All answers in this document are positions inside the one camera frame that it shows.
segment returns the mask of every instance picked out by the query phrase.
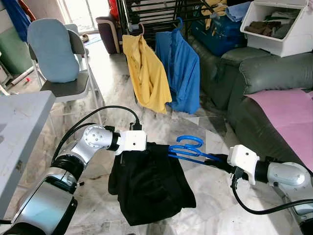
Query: yellow shirt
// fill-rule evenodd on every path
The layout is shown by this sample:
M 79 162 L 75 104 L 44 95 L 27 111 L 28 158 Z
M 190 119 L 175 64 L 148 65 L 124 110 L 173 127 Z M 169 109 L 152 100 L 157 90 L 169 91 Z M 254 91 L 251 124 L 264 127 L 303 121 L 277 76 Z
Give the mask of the yellow shirt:
M 138 102 L 165 114 L 172 97 L 162 62 L 141 35 L 123 35 L 123 50 Z

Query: blue cushion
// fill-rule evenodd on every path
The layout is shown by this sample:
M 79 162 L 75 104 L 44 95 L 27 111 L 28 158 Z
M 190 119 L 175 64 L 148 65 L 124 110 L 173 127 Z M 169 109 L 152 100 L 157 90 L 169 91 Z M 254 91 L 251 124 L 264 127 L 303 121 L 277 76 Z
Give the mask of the blue cushion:
M 77 78 L 79 65 L 72 52 L 69 35 L 56 19 L 40 19 L 28 27 L 27 41 L 50 82 L 71 82 Z

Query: blue shirt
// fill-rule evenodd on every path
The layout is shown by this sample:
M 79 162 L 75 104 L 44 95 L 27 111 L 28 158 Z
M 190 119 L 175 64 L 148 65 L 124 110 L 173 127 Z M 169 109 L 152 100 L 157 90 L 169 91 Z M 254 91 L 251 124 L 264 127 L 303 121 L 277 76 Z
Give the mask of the blue shirt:
M 156 33 L 156 55 L 162 61 L 174 110 L 193 114 L 200 107 L 200 60 L 180 31 Z

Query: chair seat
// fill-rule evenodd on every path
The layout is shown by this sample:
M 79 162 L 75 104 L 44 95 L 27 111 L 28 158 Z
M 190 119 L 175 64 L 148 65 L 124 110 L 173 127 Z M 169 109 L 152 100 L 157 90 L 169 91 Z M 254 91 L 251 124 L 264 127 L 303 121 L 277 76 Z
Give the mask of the chair seat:
M 72 82 L 56 83 L 46 81 L 41 91 L 52 91 L 57 98 L 56 102 L 65 102 L 84 98 L 88 93 L 88 72 L 86 70 L 78 73 L 77 79 Z

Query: gray sofa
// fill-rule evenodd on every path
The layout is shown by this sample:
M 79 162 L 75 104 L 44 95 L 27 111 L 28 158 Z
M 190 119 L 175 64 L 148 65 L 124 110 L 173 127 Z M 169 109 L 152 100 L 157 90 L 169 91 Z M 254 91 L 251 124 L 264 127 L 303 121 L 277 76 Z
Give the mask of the gray sofa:
M 188 42 L 201 62 L 201 87 L 227 119 L 239 141 L 282 161 L 302 161 L 272 126 L 263 110 L 245 94 L 262 90 L 313 88 L 313 53 L 285 58 L 254 48 L 237 48 L 221 58 L 190 36 Z

